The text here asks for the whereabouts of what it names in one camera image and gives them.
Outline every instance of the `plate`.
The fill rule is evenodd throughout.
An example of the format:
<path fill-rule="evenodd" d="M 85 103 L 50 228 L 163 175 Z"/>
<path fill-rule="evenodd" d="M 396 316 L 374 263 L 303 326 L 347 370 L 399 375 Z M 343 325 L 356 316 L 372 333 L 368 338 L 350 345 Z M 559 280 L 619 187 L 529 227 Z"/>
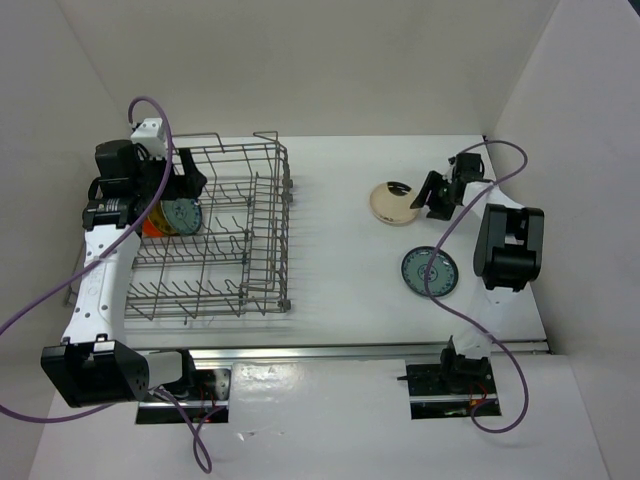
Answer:
<path fill-rule="evenodd" d="M 433 247 L 417 247 L 402 260 L 402 278 L 411 290 L 429 297 L 424 288 L 427 264 L 433 255 Z M 434 297 L 448 295 L 458 284 L 458 266 L 446 252 L 440 250 L 429 274 L 429 290 Z"/>
<path fill-rule="evenodd" d="M 192 198 L 163 200 L 162 213 L 178 235 L 193 235 L 202 226 L 202 209 Z"/>

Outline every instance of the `dish rack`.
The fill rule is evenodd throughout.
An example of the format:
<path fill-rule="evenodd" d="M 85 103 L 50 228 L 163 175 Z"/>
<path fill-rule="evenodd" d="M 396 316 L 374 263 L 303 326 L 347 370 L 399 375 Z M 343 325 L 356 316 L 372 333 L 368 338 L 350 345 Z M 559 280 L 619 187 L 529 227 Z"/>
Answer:
<path fill-rule="evenodd" d="M 290 310 L 293 181 L 277 132 L 254 133 L 239 143 L 223 143 L 216 133 L 177 136 L 175 141 L 191 150 L 208 180 L 199 198 L 202 227 L 190 236 L 143 236 L 125 319 L 208 324 L 218 316 Z M 183 173 L 182 165 L 174 169 Z M 70 287 L 67 304 L 75 304 L 77 291 L 78 285 Z"/>

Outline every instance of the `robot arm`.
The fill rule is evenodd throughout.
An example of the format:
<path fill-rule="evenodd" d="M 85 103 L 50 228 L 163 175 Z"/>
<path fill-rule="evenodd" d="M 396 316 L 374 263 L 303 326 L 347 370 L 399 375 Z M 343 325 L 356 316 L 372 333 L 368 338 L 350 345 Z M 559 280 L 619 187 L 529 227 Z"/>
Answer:
<path fill-rule="evenodd" d="M 163 200 L 197 198 L 206 183 L 189 150 L 178 153 L 185 173 L 171 173 Z M 99 258 L 146 209 L 158 190 L 165 157 L 159 118 L 146 119 L 131 141 L 115 140 L 96 147 L 101 175 L 89 188 L 82 218 L 84 264 L 98 261 L 100 265 L 82 278 L 60 345 L 44 348 L 40 361 L 71 407 L 141 401 L 150 388 L 188 382 L 193 371 L 188 352 L 140 354 L 125 344 L 125 303 L 139 234 L 130 235 L 111 255 Z"/>
<path fill-rule="evenodd" d="M 449 160 L 447 176 L 429 173 L 412 208 L 429 206 L 428 218 L 450 220 L 456 206 L 469 205 L 491 188 L 478 154 L 464 153 Z M 542 263 L 544 213 L 506 196 L 497 186 L 476 202 L 472 211 L 481 219 L 473 256 L 479 277 L 467 308 L 468 315 L 492 335 L 500 334 L 509 304 L 538 277 Z M 491 341 L 474 326 L 457 324 L 441 355 L 441 375 L 455 385 L 468 385 L 488 369 Z"/>

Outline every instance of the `purple cable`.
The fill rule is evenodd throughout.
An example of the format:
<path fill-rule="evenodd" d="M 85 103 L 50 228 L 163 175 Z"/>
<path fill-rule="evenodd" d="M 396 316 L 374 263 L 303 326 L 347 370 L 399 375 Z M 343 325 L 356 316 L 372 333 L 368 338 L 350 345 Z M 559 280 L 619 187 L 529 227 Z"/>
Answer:
<path fill-rule="evenodd" d="M 438 243 L 434 247 L 433 254 L 431 255 L 431 259 L 429 260 L 429 263 L 427 264 L 427 269 L 426 269 L 427 272 L 431 271 L 431 267 L 433 267 L 433 262 L 436 259 L 436 255 L 438 254 L 438 252 L 442 248 L 442 245 L 444 245 L 444 242 L 447 240 L 447 238 L 449 238 L 449 235 L 451 235 L 453 233 L 453 231 L 456 229 L 456 227 L 462 221 L 462 219 L 465 217 L 465 215 L 467 215 L 467 213 L 469 213 L 471 211 L 473 206 L 476 203 L 478 203 L 483 196 L 485 196 L 487 193 L 489 193 L 493 189 L 493 187 L 496 187 L 496 186 L 500 185 L 501 183 L 506 182 L 510 178 L 515 177 L 520 172 L 522 172 L 525 169 L 525 167 L 527 166 L 527 164 L 529 163 L 529 157 L 528 157 L 527 153 L 521 147 L 516 145 L 515 143 L 507 142 L 506 140 L 487 140 L 485 142 L 476 143 L 475 145 L 471 145 L 469 148 L 465 148 L 460 153 L 467 153 L 468 151 L 473 150 L 474 148 L 482 147 L 484 145 L 493 145 L 493 144 L 508 145 L 508 146 L 510 146 L 512 148 L 515 148 L 522 155 L 522 159 L 523 159 L 522 165 L 520 166 L 520 168 L 516 169 L 515 171 L 511 172 L 510 174 L 499 178 L 495 182 L 492 182 L 487 188 L 485 188 L 482 192 L 480 192 L 478 195 L 476 195 L 476 197 L 473 200 L 471 200 L 469 202 L 469 204 L 462 209 L 462 211 L 460 212 L 460 215 L 458 215 L 458 217 L 451 223 L 449 228 L 447 228 L 447 230 L 442 235 L 442 238 L 440 238 L 440 240 L 438 241 Z M 429 278 L 428 277 L 429 277 L 429 275 L 425 275 L 425 277 L 424 277 L 424 287 L 425 287 L 425 289 L 427 291 L 427 295 L 429 295 L 431 300 L 436 305 L 438 305 L 440 308 L 442 308 L 443 310 L 446 310 L 447 312 L 451 313 L 452 315 L 460 317 L 465 322 L 470 323 L 471 325 L 476 327 L 478 330 L 480 330 L 489 340 L 491 340 L 491 342 L 495 343 L 496 345 L 498 345 L 498 347 L 500 347 L 500 349 L 507 355 L 507 357 L 509 357 L 509 360 L 511 360 L 511 362 L 513 363 L 513 366 L 516 368 L 516 371 L 518 372 L 518 376 L 520 377 L 520 381 L 522 382 L 522 389 L 524 390 L 524 404 L 522 406 L 522 411 L 520 412 L 520 415 L 518 415 L 518 418 L 516 418 L 513 421 L 513 423 L 511 423 L 510 425 L 507 425 L 506 427 L 495 428 L 495 429 L 487 428 L 487 427 L 485 427 L 483 425 L 480 425 L 480 423 L 478 423 L 478 420 L 476 419 L 476 412 L 477 412 L 478 408 L 482 407 L 483 405 L 486 405 L 489 402 L 479 403 L 475 407 L 473 407 L 473 409 L 471 410 L 471 421 L 474 423 L 474 425 L 476 427 L 478 427 L 483 432 L 487 432 L 487 433 L 505 433 L 505 432 L 509 432 L 509 431 L 513 430 L 518 425 L 520 425 L 520 423 L 522 423 L 522 420 L 524 420 L 524 417 L 527 415 L 527 411 L 529 410 L 529 385 L 527 385 L 527 379 L 524 376 L 524 372 L 522 371 L 522 367 L 520 367 L 520 364 L 518 363 L 518 360 L 516 359 L 515 355 L 513 353 L 511 353 L 511 351 L 507 348 L 507 346 L 504 343 L 502 343 L 500 340 L 498 340 L 496 337 L 494 337 L 489 330 L 484 328 L 480 323 L 478 323 L 477 321 L 475 321 L 474 319 L 472 319 L 468 315 L 465 315 L 464 313 L 459 312 L 459 311 L 455 310 L 454 308 L 451 308 L 451 307 L 445 305 L 440 300 L 438 300 L 436 297 L 434 297 L 433 294 L 431 293 L 431 291 L 429 290 Z"/>
<path fill-rule="evenodd" d="M 213 470 L 211 456 L 209 455 L 209 451 L 207 450 L 207 447 L 205 447 L 204 442 L 200 438 L 200 430 L 212 415 L 214 415 L 215 413 L 218 413 L 222 409 L 214 408 L 213 410 L 211 410 L 202 418 L 202 420 L 200 420 L 200 423 L 198 423 L 198 427 L 194 428 L 193 423 L 191 422 L 191 420 L 189 419 L 189 416 L 187 415 L 187 412 L 185 412 L 184 408 L 180 406 L 180 403 L 178 403 L 178 400 L 176 400 L 176 398 L 173 395 L 171 395 L 168 391 L 166 391 L 163 388 L 156 388 L 154 390 L 154 393 L 162 397 L 164 400 L 169 400 L 178 409 L 178 413 L 180 413 L 180 416 L 184 420 L 184 423 L 187 424 L 187 427 L 189 427 L 189 430 L 191 430 L 191 434 L 193 435 L 193 456 L 196 459 L 196 463 L 204 473 L 206 474 L 211 473 L 211 471 Z M 206 466 L 204 463 L 202 463 L 202 460 L 200 460 L 200 455 L 198 455 L 197 447 L 200 447 L 200 450 L 202 450 L 202 453 L 204 454 L 204 459 L 207 462 Z"/>
<path fill-rule="evenodd" d="M 2 326 L 0 326 L 0 335 L 2 335 L 4 332 L 6 332 L 9 329 L 9 327 L 11 327 L 11 325 L 16 323 L 18 320 L 20 320 L 22 317 L 24 317 L 27 313 L 29 313 L 31 310 L 33 310 L 38 305 L 40 305 L 42 302 L 48 300 L 49 298 L 54 296 L 56 293 L 58 293 L 60 290 L 62 290 L 63 288 L 67 287 L 71 283 L 75 282 L 79 278 L 82 278 L 83 275 L 85 275 L 86 273 L 90 272 L 95 267 L 97 267 L 101 260 L 103 260 L 104 258 L 109 256 L 129 235 L 134 233 L 136 231 L 136 229 L 140 225 L 142 225 L 142 222 L 144 222 L 145 218 L 147 218 L 149 213 L 151 213 L 151 209 L 153 208 L 153 206 L 158 202 L 158 200 L 160 200 L 160 197 L 162 196 L 162 192 L 164 192 L 164 188 L 166 187 L 167 182 L 169 181 L 169 174 L 171 173 L 171 169 L 172 169 L 172 165 L 173 165 L 173 137 L 171 135 L 171 127 L 169 126 L 169 120 L 167 119 L 167 115 L 164 112 L 164 110 L 162 109 L 162 107 L 160 106 L 160 104 L 158 102 L 156 102 L 153 98 L 146 97 L 146 96 L 136 97 L 133 100 L 131 100 L 131 103 L 129 104 L 129 110 L 128 110 L 129 123 L 133 123 L 133 110 L 134 110 L 135 106 L 140 102 L 147 102 L 147 103 L 151 104 L 156 109 L 156 111 L 158 112 L 158 115 L 160 115 L 160 118 L 162 118 L 162 121 L 163 121 L 163 123 L 165 125 L 165 129 L 166 129 L 166 132 L 167 132 L 167 152 L 168 152 L 167 153 L 167 165 L 166 165 L 166 167 L 164 169 L 164 174 L 162 176 L 162 180 L 160 181 L 160 186 L 158 187 L 158 191 L 153 196 L 153 199 L 151 200 L 151 202 L 149 203 L 147 208 L 144 210 L 144 212 L 142 212 L 140 217 L 138 217 L 138 219 L 135 222 L 133 222 L 131 224 L 131 226 L 129 228 L 127 228 L 123 232 L 123 234 L 120 235 L 120 237 L 118 237 L 118 239 L 111 244 L 110 247 L 108 247 L 107 249 L 105 249 L 104 252 L 102 252 L 102 254 L 98 257 L 98 260 L 96 260 L 93 263 L 90 263 L 89 265 L 84 267 L 82 270 L 80 270 L 79 272 L 75 273 L 70 278 L 68 278 L 67 280 L 62 282 L 60 285 L 57 285 L 57 286 L 53 287 L 51 290 L 49 290 L 48 292 L 46 292 L 42 296 L 36 298 L 34 301 L 32 301 L 31 303 L 29 303 L 28 305 L 23 307 L 18 312 L 16 312 L 9 320 L 7 320 L 5 323 L 2 324 Z M 21 413 L 14 412 L 13 410 L 9 410 L 4 405 L 0 405 L 0 413 L 3 413 L 5 415 L 7 415 L 8 417 L 15 418 L 16 420 L 21 420 L 23 422 L 30 422 L 30 423 L 62 423 L 62 422 L 70 422 L 72 420 L 77 420 L 79 418 L 83 418 L 83 417 L 86 417 L 88 415 L 92 415 L 92 414 L 100 412 L 100 411 L 102 411 L 105 408 L 108 408 L 110 406 L 111 405 L 101 405 L 99 407 L 92 408 L 91 410 L 87 410 L 85 412 L 76 413 L 75 415 L 69 415 L 69 416 L 66 416 L 66 417 L 58 417 L 58 418 L 31 417 L 29 415 L 23 415 Z"/>

